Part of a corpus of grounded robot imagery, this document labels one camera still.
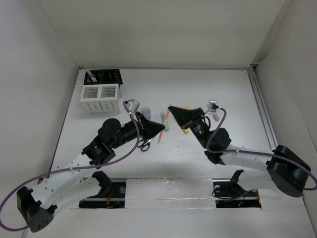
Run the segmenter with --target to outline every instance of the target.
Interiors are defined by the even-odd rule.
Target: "purple cable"
[[[223,117],[219,123],[219,125],[217,126],[217,128],[213,131],[211,137],[209,138],[209,140],[207,141],[207,151],[210,152],[210,153],[213,153],[213,154],[218,154],[218,153],[229,153],[229,152],[236,152],[236,150],[220,150],[220,151],[213,151],[211,149],[209,149],[209,145],[212,141],[212,139],[214,138],[214,136],[216,135],[216,133],[218,132],[218,130],[220,129],[220,127],[222,126],[226,116],[227,116],[227,111],[224,109],[224,108],[219,108],[220,110],[222,110],[224,112],[223,114]],[[239,150],[239,153],[245,153],[245,154],[251,154],[251,155],[263,155],[263,156],[269,156],[269,157],[275,157],[277,159],[280,159],[280,160],[284,160],[292,165],[295,165],[296,167],[300,168],[301,170],[303,170],[304,172],[306,172],[315,182],[315,187],[311,187],[311,188],[304,188],[304,190],[309,190],[309,191],[312,191],[312,190],[317,190],[317,178],[309,171],[307,170],[304,166],[290,160],[290,159],[287,159],[287,158],[284,158],[282,156],[279,156],[279,155],[274,155],[274,154],[270,154],[270,153],[265,153],[265,152],[256,152],[256,151],[248,151],[248,150]],[[246,191],[244,194],[240,195],[239,197],[235,197],[235,198],[230,198],[230,199],[225,199],[224,201],[232,201],[232,200],[235,200],[237,198],[240,198],[240,197],[243,197],[244,195],[246,195],[247,193],[249,193],[251,190],[249,191]]]
[[[129,109],[127,108],[126,106],[126,101],[123,102],[123,106],[125,108],[125,110],[127,112],[129,112]],[[100,167],[104,167],[104,166],[109,166],[109,165],[113,165],[115,163],[118,163],[120,162],[121,160],[124,160],[125,158],[127,158],[129,155],[132,154],[132,152],[138,147],[138,143],[140,141],[140,131],[139,131],[139,128],[138,128],[138,125],[137,125],[137,122],[135,121],[134,117],[132,116],[132,114],[130,114],[130,118],[131,120],[133,121],[133,124],[137,130],[137,142],[135,143],[134,147],[132,148],[132,150],[130,150],[126,155],[122,156],[120,159],[117,159],[115,161],[112,161],[110,163],[106,163],[106,164],[103,164],[103,165],[94,165],[94,166],[82,166],[82,167],[73,167],[74,170],[87,170],[87,169],[93,169],[93,168],[100,168]],[[0,213],[5,205],[5,203],[8,201],[8,199],[15,193],[17,192],[17,190],[19,190],[21,187],[23,187],[24,185],[34,181],[34,180],[37,180],[37,179],[40,179],[40,178],[43,178],[43,177],[47,177],[48,175],[53,175],[53,174],[57,174],[57,173],[61,173],[61,172],[66,172],[66,171],[70,171],[69,168],[66,168],[66,169],[60,169],[60,170],[55,170],[55,171],[51,171],[51,172],[48,172],[48,173],[45,173],[45,174],[42,174],[42,175],[38,175],[34,178],[31,178],[27,181],[25,181],[24,183],[20,184],[18,187],[16,187],[14,190],[12,190],[7,197],[5,197],[5,199],[2,201],[2,203],[0,204]],[[2,227],[3,229],[9,231],[9,232],[18,232],[18,231],[22,231],[26,228],[28,228],[28,226],[25,226],[25,227],[21,227],[21,228],[10,228],[10,227],[7,227],[6,225],[4,225],[0,219],[0,227]]]

